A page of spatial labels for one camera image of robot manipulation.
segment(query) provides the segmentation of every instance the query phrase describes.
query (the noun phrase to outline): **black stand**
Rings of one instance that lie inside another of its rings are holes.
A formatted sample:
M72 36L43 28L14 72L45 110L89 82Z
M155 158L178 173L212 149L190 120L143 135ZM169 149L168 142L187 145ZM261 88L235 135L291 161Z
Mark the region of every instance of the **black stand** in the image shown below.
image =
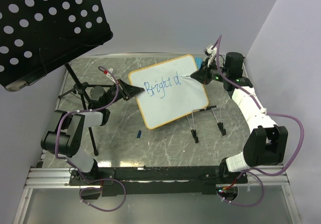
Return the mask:
M88 82L81 83L79 81L78 77L76 76L74 70L72 70L70 64L69 63L65 64L65 67L66 67L67 71L69 72L70 76L72 77L72 79L74 80L75 85L71 90L68 90L67 92L65 92L62 95L58 96L59 99L61 99L62 97L66 96L66 95L68 95L68 94L70 94L72 92L74 94L78 93L80 95L83 108L87 109L85 99L89 103L90 102L90 97L88 96L88 94L86 92L86 88L95 87L95 86L112 87L112 85L96 85L96 84L88 84ZM98 150L96 148L95 139L94 139L94 135L92 133L92 129L91 128L89 128L89 134L90 134L90 138L91 138L92 147L94 148L94 155L97 156L98 155Z

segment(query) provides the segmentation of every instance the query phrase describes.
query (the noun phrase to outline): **marker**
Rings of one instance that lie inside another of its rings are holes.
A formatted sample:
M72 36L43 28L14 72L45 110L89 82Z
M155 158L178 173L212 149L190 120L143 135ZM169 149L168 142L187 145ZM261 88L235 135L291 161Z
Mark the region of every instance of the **marker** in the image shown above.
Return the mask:
M208 107L206 107L206 108L193 110L193 112L205 111L205 110L209 110L209 109L212 109L212 108L215 108L215 107L217 107L217 106L216 106L216 105L208 106Z

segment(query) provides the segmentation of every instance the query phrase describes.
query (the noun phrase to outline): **metal frame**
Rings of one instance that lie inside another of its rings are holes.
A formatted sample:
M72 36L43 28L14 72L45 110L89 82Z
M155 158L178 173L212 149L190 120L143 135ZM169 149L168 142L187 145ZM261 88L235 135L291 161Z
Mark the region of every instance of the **metal frame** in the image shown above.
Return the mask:
M104 55L104 56L90 56L92 58L102 58L102 57L133 57L133 56L142 56L142 57L149 57L149 56L173 56L177 54L111 54L111 55ZM247 72L245 69L245 65L243 64L243 70L245 75L247 76ZM68 72L65 73L63 83L61 85L61 89L59 94L62 93L63 88L66 83L66 79L68 76ZM60 99L57 100L56 109L58 108L60 103ZM41 155L41 161L44 160L47 151L43 151ZM283 165L278 166L259 166L260 169L264 170L265 172L275 173L280 171L283 168ZM70 168L31 168L25 183L23 196L21 198L17 214L14 220L14 224L23 224L25 215L28 209L28 205L30 202L30 198L32 196L34 189L80 189L89 186L70 186ZM270 177L261 174L258 171L253 170L254 174L258 175L259 178L262 180L265 186L276 186L279 185L282 187L284 198L286 204L288 206L288 210L291 216L292 223L294 224L301 224L301 219L295 204L294 196L291 191L290 183L287 178L286 172L282 175ZM247 184L236 184L235 186L258 186L260 185L256 178L252 175L247 175L248 183ZM217 187L224 187L228 186L229 184L220 184Z

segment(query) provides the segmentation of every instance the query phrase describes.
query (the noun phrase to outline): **black perforated panel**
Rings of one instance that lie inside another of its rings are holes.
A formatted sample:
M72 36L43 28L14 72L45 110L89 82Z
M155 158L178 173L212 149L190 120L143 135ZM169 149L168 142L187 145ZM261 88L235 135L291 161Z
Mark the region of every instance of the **black perforated panel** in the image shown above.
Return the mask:
M18 90L111 38L100 0L0 0L0 84Z

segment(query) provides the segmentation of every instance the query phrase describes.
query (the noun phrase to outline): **white board surface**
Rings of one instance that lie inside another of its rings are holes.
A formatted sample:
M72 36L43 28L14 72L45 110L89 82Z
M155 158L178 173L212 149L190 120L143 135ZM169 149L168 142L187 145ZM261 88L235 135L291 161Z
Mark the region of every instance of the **white board surface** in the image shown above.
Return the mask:
M132 85L145 89L136 100L148 129L165 125L209 104L201 83L181 77L196 70L193 56L186 55L129 74Z

